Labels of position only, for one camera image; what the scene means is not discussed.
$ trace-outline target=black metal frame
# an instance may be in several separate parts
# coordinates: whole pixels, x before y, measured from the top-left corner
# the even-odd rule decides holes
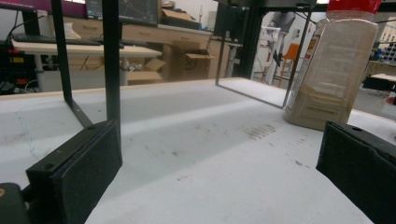
[[[295,7],[291,7],[292,1],[290,1],[290,0],[282,0],[282,1],[279,1],[279,0],[272,0],[272,1],[271,0],[267,0],[267,1],[262,1],[262,0],[216,0],[216,1],[219,2],[219,4],[227,4],[228,6],[238,5],[238,6],[250,7],[249,18],[248,18],[248,24],[250,24],[250,25],[247,29],[246,36],[251,36],[251,38],[244,38],[244,43],[243,43],[244,47],[243,47],[242,56],[241,56],[241,71],[239,74],[240,77],[248,77],[248,78],[250,78],[250,74],[252,73],[252,66],[254,64],[254,54],[252,52],[255,52],[256,48],[257,48],[258,39],[259,39],[259,35],[260,35],[260,26],[261,26],[259,18],[262,15],[265,15],[265,13],[267,13],[269,11],[308,12],[307,19],[306,19],[305,26],[304,26],[304,31],[303,31],[301,42],[300,42],[300,47],[298,49],[298,55],[300,55],[301,51],[302,51],[303,43],[305,40],[306,31],[307,31],[307,28],[308,28],[308,25],[309,25],[309,22],[311,19],[312,12],[326,12],[326,9],[328,6],[328,4],[309,5],[309,4],[297,3]],[[381,3],[381,5],[378,9],[378,12],[395,12],[396,11],[395,8],[396,8],[396,3]],[[290,82],[289,82],[288,88],[286,90],[286,95],[285,95],[283,104],[276,105],[274,103],[264,101],[260,98],[251,96],[249,94],[246,94],[241,91],[237,91],[237,90],[225,87],[225,86],[221,86],[219,84],[219,74],[220,74],[220,68],[221,68],[222,54],[224,51],[224,43],[225,43],[225,30],[223,30],[222,37],[221,37],[220,56],[219,56],[219,63],[218,63],[218,70],[217,70],[218,72],[216,75],[216,85],[219,87],[222,87],[225,90],[239,93],[241,95],[252,98],[254,100],[266,103],[268,105],[272,105],[272,106],[275,106],[278,108],[284,108],[286,106],[286,103],[289,98],[292,81],[294,80],[298,61],[300,59],[297,59],[297,62],[294,63],[294,65],[291,69]]]
[[[64,16],[62,13],[61,0],[51,0],[51,3],[64,100],[76,115],[82,126],[86,128],[91,126],[92,122],[74,101],[72,94],[66,41],[64,37]],[[117,1],[114,2],[111,0],[103,0],[102,6],[105,40],[106,112],[107,119],[114,119],[118,122],[120,132],[119,33],[114,32],[114,24],[119,24],[119,6]]]
[[[306,36],[306,32],[308,30],[308,25],[309,25],[309,22],[310,22],[310,19],[311,19],[311,15],[312,15],[312,12],[313,12],[313,8],[314,8],[314,6],[311,6],[311,5],[301,5],[301,6],[299,6],[299,8],[294,8],[294,10],[302,11],[301,7],[304,7],[304,11],[308,11],[308,15],[307,15],[307,19],[306,19],[306,22],[305,22],[305,26],[304,26],[304,30],[303,30],[303,34],[302,34],[302,38],[301,38],[301,42],[300,42],[300,47],[298,49],[297,55],[301,54],[301,51],[302,51],[302,48],[303,48],[303,43],[304,43],[305,36]],[[286,10],[286,9],[287,10],[291,10],[291,8],[283,8],[282,9],[282,8],[262,8],[262,7],[251,7],[249,9],[249,15],[248,15],[247,23],[250,24],[250,25],[249,25],[249,27],[247,29],[247,33],[245,35],[246,36],[252,36],[252,37],[251,38],[244,38],[244,45],[243,45],[244,49],[243,49],[243,53],[242,53],[243,54],[242,59],[247,61],[247,62],[244,62],[244,63],[241,62],[244,65],[242,67],[242,72],[243,72],[243,74],[245,74],[244,77],[246,77],[247,75],[248,75],[248,77],[250,77],[250,74],[251,74],[251,64],[253,63],[254,57],[255,57],[255,54],[252,54],[251,52],[255,52],[256,51],[257,44],[258,44],[258,41],[259,41],[260,29],[261,29],[261,24],[262,24],[260,18],[262,17],[262,15],[265,15],[268,11]],[[278,108],[284,108],[286,106],[286,102],[288,101],[288,98],[289,98],[292,81],[289,82],[288,88],[286,90],[286,95],[285,95],[285,98],[283,100],[283,104],[282,105],[276,105],[274,103],[265,101],[263,99],[251,96],[251,95],[246,94],[244,92],[237,91],[237,90],[234,90],[234,89],[231,89],[231,88],[228,88],[228,87],[225,87],[225,86],[222,86],[222,85],[219,84],[219,76],[220,76],[222,54],[223,54],[223,51],[224,51],[224,44],[225,44],[225,33],[226,33],[226,31],[225,31],[225,29],[223,29],[222,36],[221,36],[218,72],[217,72],[217,75],[216,75],[216,85],[219,86],[219,87],[222,87],[225,90],[236,92],[238,94],[244,95],[244,96],[249,97],[251,99],[260,101],[262,103],[265,103],[265,104],[268,104],[268,105],[272,105],[272,106],[275,106],[275,107],[278,107]],[[290,80],[294,80],[294,76],[295,76],[295,72],[296,72],[296,69],[297,69],[298,60],[297,60],[296,63],[293,64],[293,67],[291,69]]]

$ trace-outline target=wall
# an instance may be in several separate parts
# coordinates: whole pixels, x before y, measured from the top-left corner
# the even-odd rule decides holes
[[[203,8],[202,25],[205,28],[209,21],[209,11],[217,11],[218,3],[213,0],[173,0],[176,3],[176,8],[180,8],[197,21],[199,20],[200,7]]]
[[[14,25],[16,15],[17,11],[0,9],[0,40],[5,40],[7,38],[9,31],[11,31]],[[17,24],[20,24],[22,22],[22,14],[19,13]],[[14,31],[14,33],[22,32],[24,32],[23,26],[17,28],[17,30]]]
[[[268,26],[268,24],[270,23],[270,20],[272,19],[273,16],[274,16],[274,12],[269,12],[268,14],[266,14],[262,18],[262,26]],[[325,13],[320,13],[320,12],[312,13],[311,21],[319,21],[321,19],[324,19],[325,16],[326,16]],[[303,35],[304,26],[305,26],[305,19],[303,19],[302,17],[296,15],[294,23],[290,27],[289,33],[285,36],[284,47],[283,47],[283,51],[282,51],[283,54],[286,54],[288,52],[289,45],[291,43],[300,44],[301,37]],[[301,54],[300,54],[300,58],[305,56],[306,49],[308,48],[308,44],[309,44],[309,42],[311,40],[312,34],[315,32],[315,29],[316,29],[315,24],[313,22],[309,22],[309,26],[308,26],[306,37],[305,37],[305,40],[304,40],[303,49],[302,49]],[[292,37],[292,33],[293,33],[294,30],[300,30],[300,36],[299,37]],[[264,68],[264,66],[268,66],[269,65],[269,63],[266,62],[267,53],[268,53],[268,49],[267,48],[258,48],[257,55],[256,55],[256,61],[255,61],[254,68],[253,68],[253,72],[261,72],[262,69]],[[302,62],[302,60],[299,61],[299,65],[297,67],[297,70],[299,70],[301,62]]]
[[[11,31],[14,26],[15,16],[17,11],[7,10],[0,8],[0,40],[5,40],[9,31]],[[21,12],[18,14],[17,25],[23,23]],[[49,35],[50,34],[50,24],[47,17],[38,20],[40,27],[40,34]],[[18,27],[13,34],[24,33],[24,26]]]

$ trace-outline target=table surface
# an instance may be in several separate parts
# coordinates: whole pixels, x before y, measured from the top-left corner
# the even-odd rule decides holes
[[[12,40],[15,49],[24,51],[27,54],[58,54],[56,44],[39,44],[26,43]],[[85,46],[85,45],[67,45],[67,53],[73,55],[92,55],[103,56],[104,47],[101,46]],[[125,46],[120,49],[120,57],[157,57],[162,55],[161,52],[143,47]]]
[[[390,75],[387,75],[387,74],[377,74],[377,75],[373,75],[371,77],[386,79],[386,80],[389,80],[389,81],[396,81],[396,75],[395,76],[390,76]]]
[[[74,99],[92,122],[106,119],[103,89]],[[0,108],[0,183],[24,188],[24,171],[82,129],[60,92],[0,97]],[[214,80],[121,88],[124,164],[87,223],[371,223],[315,169],[323,132],[282,114]],[[395,144],[394,121],[352,111],[349,123]]]

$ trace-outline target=floor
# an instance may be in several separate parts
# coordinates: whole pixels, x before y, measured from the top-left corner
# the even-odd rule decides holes
[[[257,81],[260,81],[261,78],[261,73],[256,73],[253,76],[253,79]],[[278,85],[276,78],[273,85]],[[283,79],[281,88],[286,89],[288,85],[289,81]],[[385,98],[387,97],[389,97],[389,92],[368,90],[360,87],[353,108],[379,117],[396,120],[396,105],[386,104]]]

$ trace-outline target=cable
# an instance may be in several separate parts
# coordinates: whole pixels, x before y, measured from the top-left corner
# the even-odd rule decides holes
[[[79,71],[81,71],[82,68],[85,66],[85,64],[87,63],[89,57],[90,57],[90,56],[87,56],[87,57],[85,58],[84,63],[83,63],[82,66],[79,68]]]
[[[303,14],[305,15],[305,17],[304,16],[302,16],[302,15],[300,15],[300,14],[298,14],[297,12],[294,12],[294,14],[296,14],[297,16],[299,16],[299,17],[301,17],[301,18],[303,18],[304,20],[308,20],[308,16],[303,12]],[[315,25],[318,23],[317,21],[312,21],[311,19],[309,19],[312,23],[314,23]]]
[[[12,36],[12,32],[13,32],[14,30],[16,30],[18,27],[22,26],[22,25],[25,25],[25,24],[27,24],[27,23],[29,23],[29,22],[32,22],[32,21],[39,20],[39,19],[41,19],[41,18],[43,18],[43,17],[44,17],[44,16],[40,16],[40,17],[31,19],[31,20],[29,20],[29,21],[23,22],[23,23],[21,23],[21,24],[19,24],[19,25],[17,25],[17,26],[14,26],[14,27],[11,29],[11,31],[9,31],[9,33],[8,33],[8,35],[7,35],[6,44],[9,44],[9,46],[13,49],[13,47],[12,47],[12,45],[11,45],[11,36]]]
[[[85,58],[84,63],[82,64],[81,68],[79,68],[79,71],[82,70],[82,68],[85,66],[85,64],[87,63],[87,61],[88,61],[89,58],[90,58],[90,55],[88,55],[88,56]]]
[[[25,92],[25,93],[28,93],[28,92],[27,92],[27,87],[28,87],[31,83],[33,83],[33,82],[37,82],[37,79],[34,79],[34,80],[32,80],[32,81],[29,81],[29,82],[26,84],[26,86],[25,86],[25,88],[24,88],[24,92]]]
[[[383,23],[383,22],[388,22],[388,21],[378,21],[376,23]]]

